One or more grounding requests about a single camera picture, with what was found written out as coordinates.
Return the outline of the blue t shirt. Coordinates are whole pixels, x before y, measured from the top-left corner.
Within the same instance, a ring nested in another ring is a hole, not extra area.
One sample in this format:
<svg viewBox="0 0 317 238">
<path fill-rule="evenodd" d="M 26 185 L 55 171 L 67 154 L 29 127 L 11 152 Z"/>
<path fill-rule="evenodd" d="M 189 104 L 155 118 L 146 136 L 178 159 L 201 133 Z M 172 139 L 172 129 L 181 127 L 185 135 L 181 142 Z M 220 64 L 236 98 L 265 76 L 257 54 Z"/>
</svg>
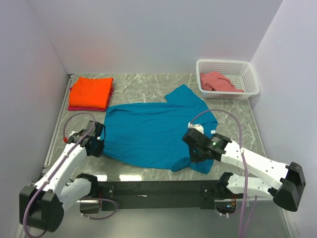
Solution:
<svg viewBox="0 0 317 238">
<path fill-rule="evenodd" d="M 186 85 L 165 96 L 164 103 L 133 103 L 111 106 L 106 111 L 103 153 L 113 159 L 142 168 L 173 172 L 190 167 L 208 174 L 212 160 L 192 163 L 189 148 L 182 141 L 188 123 L 201 124 L 206 136 L 217 127 L 211 112 L 195 118 L 208 107 Z"/>
</svg>

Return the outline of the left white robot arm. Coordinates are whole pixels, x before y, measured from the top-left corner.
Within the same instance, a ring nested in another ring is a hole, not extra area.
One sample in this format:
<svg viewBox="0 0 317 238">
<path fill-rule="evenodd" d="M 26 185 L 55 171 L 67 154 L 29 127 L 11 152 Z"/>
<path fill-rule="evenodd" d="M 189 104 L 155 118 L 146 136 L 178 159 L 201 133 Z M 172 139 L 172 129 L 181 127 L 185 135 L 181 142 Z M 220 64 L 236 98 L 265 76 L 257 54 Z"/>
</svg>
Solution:
<svg viewBox="0 0 317 238">
<path fill-rule="evenodd" d="M 98 198 L 99 182 L 96 176 L 80 174 L 67 184 L 74 170 L 88 156 L 99 157 L 104 149 L 106 127 L 89 121 L 87 128 L 72 132 L 64 151 L 49 171 L 33 186 L 25 186 L 19 194 L 19 219 L 26 234 L 28 228 L 54 232 L 60 226 L 64 213 L 78 200 Z"/>
</svg>

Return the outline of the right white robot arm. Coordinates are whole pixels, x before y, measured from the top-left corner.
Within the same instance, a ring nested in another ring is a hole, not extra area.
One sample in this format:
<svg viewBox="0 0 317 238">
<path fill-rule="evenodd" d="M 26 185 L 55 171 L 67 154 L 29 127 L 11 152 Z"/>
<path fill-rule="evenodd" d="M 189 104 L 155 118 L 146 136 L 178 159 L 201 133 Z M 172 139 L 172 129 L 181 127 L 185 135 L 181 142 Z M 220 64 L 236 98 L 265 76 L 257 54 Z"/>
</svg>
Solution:
<svg viewBox="0 0 317 238">
<path fill-rule="evenodd" d="M 217 160 L 245 171 L 245 176 L 224 172 L 217 183 L 217 192 L 228 198 L 234 194 L 271 198 L 279 207 L 298 210 L 306 180 L 302 167 L 285 164 L 261 156 L 221 134 L 207 137 L 194 128 L 188 129 L 182 140 L 188 145 L 192 162 Z"/>
</svg>

